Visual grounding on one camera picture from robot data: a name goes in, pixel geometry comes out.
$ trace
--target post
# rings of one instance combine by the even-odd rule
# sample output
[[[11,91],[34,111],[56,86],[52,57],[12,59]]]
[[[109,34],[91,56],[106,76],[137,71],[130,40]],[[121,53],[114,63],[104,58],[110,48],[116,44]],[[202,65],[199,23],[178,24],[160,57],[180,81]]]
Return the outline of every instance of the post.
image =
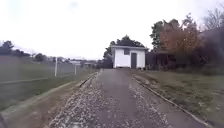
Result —
[[[74,66],[75,66],[75,75],[76,75],[76,64]]]
[[[54,76],[57,77],[58,72],[58,58],[55,57],[55,70],[54,70]]]

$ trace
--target overcast sky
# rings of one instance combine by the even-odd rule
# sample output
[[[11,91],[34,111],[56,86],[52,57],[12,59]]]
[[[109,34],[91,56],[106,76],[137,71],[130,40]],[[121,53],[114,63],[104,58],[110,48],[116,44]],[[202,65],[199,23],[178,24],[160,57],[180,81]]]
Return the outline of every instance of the overcast sky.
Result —
[[[151,48],[153,23],[190,12],[200,22],[217,1],[0,0],[0,40],[46,55],[99,59],[126,34]]]

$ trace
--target grass lawn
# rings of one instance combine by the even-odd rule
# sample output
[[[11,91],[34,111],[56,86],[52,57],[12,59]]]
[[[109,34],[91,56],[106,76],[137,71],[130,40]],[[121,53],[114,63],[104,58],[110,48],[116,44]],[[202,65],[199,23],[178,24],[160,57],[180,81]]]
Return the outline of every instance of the grass lawn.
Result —
[[[28,58],[0,56],[0,111],[67,82],[80,80],[91,72],[94,72],[94,70],[77,67],[77,75],[75,76],[72,64],[59,64],[58,76],[69,76],[55,78],[53,63],[38,63]],[[1,83],[37,78],[49,79],[8,84]]]
[[[145,84],[216,127],[224,127],[224,76],[133,71]]]
[[[0,83],[54,76],[53,62],[36,62],[30,58],[0,56]],[[74,73],[72,64],[58,63],[58,76]]]

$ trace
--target gravel road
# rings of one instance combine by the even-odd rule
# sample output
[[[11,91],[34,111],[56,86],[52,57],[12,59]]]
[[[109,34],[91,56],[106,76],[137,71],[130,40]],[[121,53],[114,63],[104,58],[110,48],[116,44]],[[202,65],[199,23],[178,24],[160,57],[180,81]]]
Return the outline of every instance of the gravel road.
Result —
[[[205,128],[118,69],[101,70],[45,128],[83,127]]]

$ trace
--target shed roof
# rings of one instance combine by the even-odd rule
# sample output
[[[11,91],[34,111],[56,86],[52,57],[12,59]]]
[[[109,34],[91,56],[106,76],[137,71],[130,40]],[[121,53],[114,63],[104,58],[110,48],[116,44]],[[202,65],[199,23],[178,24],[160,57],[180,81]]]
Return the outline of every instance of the shed roof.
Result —
[[[128,48],[128,49],[137,49],[137,50],[148,50],[145,47],[132,47],[132,46],[118,46],[118,45],[111,45],[111,48]]]

